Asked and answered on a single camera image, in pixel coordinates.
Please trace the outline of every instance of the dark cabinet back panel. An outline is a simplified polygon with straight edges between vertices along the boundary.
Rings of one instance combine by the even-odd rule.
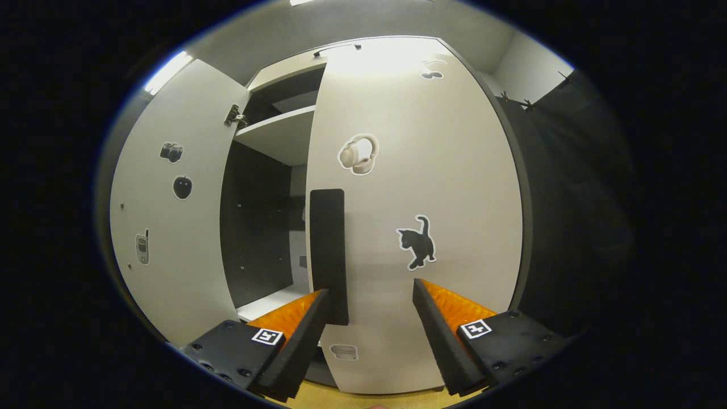
[[[290,166],[232,142],[220,198],[220,244],[230,295],[239,308],[293,284]]]

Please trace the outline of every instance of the sticker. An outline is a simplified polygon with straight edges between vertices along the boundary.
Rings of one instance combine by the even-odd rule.
[[[278,341],[281,340],[281,338],[283,338],[283,333],[280,331],[266,330],[265,328],[260,328],[260,330],[257,331],[257,334],[252,337],[252,340],[260,342],[261,344],[275,345],[278,343]]]
[[[358,152],[359,146],[356,143],[366,139],[371,143],[371,153],[363,159]],[[351,169],[356,176],[365,176],[374,169],[376,156],[379,154],[379,141],[375,136],[367,133],[360,133],[346,141],[338,151],[338,163],[343,169]]]
[[[177,199],[187,199],[192,194],[192,180],[187,175],[177,176],[172,183],[172,191]]]
[[[469,324],[460,325],[459,327],[462,328],[462,331],[464,331],[465,335],[469,339],[475,339],[492,332],[492,329],[485,324],[482,319],[470,322]]]
[[[358,349],[353,345],[331,345],[333,355],[342,361],[358,361]]]
[[[169,163],[177,163],[182,158],[183,151],[184,146],[177,145],[176,142],[164,142],[159,157],[168,160]]]
[[[423,65],[434,64],[434,63],[448,65],[446,61],[442,61],[442,60],[424,60],[424,61],[422,61]],[[422,77],[426,78],[426,79],[432,79],[432,78],[442,79],[442,78],[444,78],[444,75],[439,71],[432,71],[429,68],[424,67],[424,72],[422,73]]]
[[[437,261],[434,257],[437,249],[434,239],[431,237],[429,218],[425,215],[417,215],[414,219],[422,224],[421,231],[396,229],[396,232],[399,233],[399,248],[404,251],[408,250],[414,256],[414,260],[407,266],[409,271],[423,269],[426,265],[425,261],[430,263]]]
[[[149,229],[145,234],[137,234],[136,243],[137,260],[144,266],[149,265]]]
[[[442,73],[437,72],[437,71],[429,71],[429,70],[426,70],[425,72],[423,72],[422,76],[426,79],[444,78],[444,75],[442,75]]]

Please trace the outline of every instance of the ceiling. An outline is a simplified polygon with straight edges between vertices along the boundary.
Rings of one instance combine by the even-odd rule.
[[[191,55],[241,84],[307,49],[370,36],[442,38],[474,68],[492,73],[515,29],[455,0],[274,0],[246,9],[190,43]]]

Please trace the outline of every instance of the door hinge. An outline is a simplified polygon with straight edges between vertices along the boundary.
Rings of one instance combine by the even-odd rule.
[[[240,114],[240,107],[237,104],[232,104],[230,112],[228,112],[227,119],[225,119],[226,125],[232,125],[233,121],[237,121],[237,130],[241,130],[250,125],[247,121],[247,117]]]

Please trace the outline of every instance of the ceiling light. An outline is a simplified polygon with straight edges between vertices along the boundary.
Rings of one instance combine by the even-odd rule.
[[[290,5],[297,6],[298,4],[308,3],[309,1],[313,0],[290,0]]]
[[[153,77],[146,83],[144,90],[152,95],[156,95],[157,92],[166,84],[172,77],[178,73],[185,65],[192,60],[190,55],[187,55],[186,51],[182,51],[177,54],[176,57],[172,58],[164,67],[161,68]]]

